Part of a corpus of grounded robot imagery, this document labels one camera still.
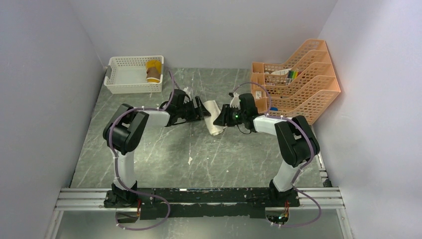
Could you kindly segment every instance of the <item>white cloth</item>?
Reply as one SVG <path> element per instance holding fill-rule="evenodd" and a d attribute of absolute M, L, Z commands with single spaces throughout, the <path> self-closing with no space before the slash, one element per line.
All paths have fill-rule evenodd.
<path fill-rule="evenodd" d="M 218 105 L 215 101 L 206 101 L 204 102 L 205 109 L 211 113 L 211 116 L 205 116 L 205 124 L 207 125 L 208 131 L 212 136 L 221 134 L 225 127 L 214 125 L 214 120 L 220 115 L 221 110 L 218 108 Z"/>
<path fill-rule="evenodd" d="M 281 71 L 273 71 L 273 72 L 271 73 L 271 75 L 284 76 L 284 75 L 286 75 L 286 74 L 287 74 L 290 70 L 291 70 L 291 68 L 289 68 L 289 69 L 284 69 L 284 70 L 281 70 Z"/>

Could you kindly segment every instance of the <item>white plastic basket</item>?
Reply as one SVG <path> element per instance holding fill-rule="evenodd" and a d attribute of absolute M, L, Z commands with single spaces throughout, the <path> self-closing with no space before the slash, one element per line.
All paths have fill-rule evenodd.
<path fill-rule="evenodd" d="M 145 64 L 150 60 L 161 61 L 159 83 L 148 83 L 146 81 Z M 111 57 L 104 77 L 104 85 L 112 94 L 161 92 L 163 72 L 163 56 Z"/>

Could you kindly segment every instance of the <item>gray wall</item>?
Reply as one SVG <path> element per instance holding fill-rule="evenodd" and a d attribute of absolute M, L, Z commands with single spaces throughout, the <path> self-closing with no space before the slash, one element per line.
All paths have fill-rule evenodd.
<path fill-rule="evenodd" d="M 343 91 L 316 133 L 357 239 L 422 238 L 421 12 L 339 0 L 319 36 Z"/>
<path fill-rule="evenodd" d="M 172 67 L 284 62 L 316 38 L 337 0 L 71 0 L 103 62 L 163 55 Z"/>
<path fill-rule="evenodd" d="M 75 169 L 102 66 L 66 1 L 0 5 L 0 237 L 39 239 Z"/>

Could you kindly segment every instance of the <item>table surface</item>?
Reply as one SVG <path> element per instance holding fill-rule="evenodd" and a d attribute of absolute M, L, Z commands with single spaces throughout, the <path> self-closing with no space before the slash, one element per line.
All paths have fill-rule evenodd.
<path fill-rule="evenodd" d="M 249 69 L 171 69 L 181 88 L 193 88 L 202 101 L 229 104 L 234 86 L 250 81 Z M 72 180 L 73 188 L 108 188 L 114 178 L 110 149 L 103 129 L 122 103 L 157 107 L 172 89 L 165 71 L 161 93 L 113 95 L 103 85 Z M 250 92 L 250 86 L 238 92 Z M 322 187 L 317 157 L 297 181 L 298 187 Z M 282 158 L 275 136 L 244 135 L 229 127 L 211 136 L 204 121 L 172 127 L 146 128 L 135 150 L 138 187 L 267 187 Z"/>

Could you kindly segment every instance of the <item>black mounting plate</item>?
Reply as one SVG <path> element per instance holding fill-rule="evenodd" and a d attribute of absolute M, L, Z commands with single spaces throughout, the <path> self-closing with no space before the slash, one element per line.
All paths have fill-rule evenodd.
<path fill-rule="evenodd" d="M 249 216 L 264 219 L 266 207 L 284 207 L 286 201 L 290 207 L 300 205 L 294 190 L 277 199 L 270 195 L 270 188 L 138 188 L 137 191 L 165 198 L 171 204 L 171 218 Z M 105 208 L 137 207 L 137 202 L 132 205 L 121 203 L 111 190 L 106 198 Z M 145 196 L 139 199 L 142 201 L 140 220 L 166 216 L 167 205 L 162 200 Z"/>

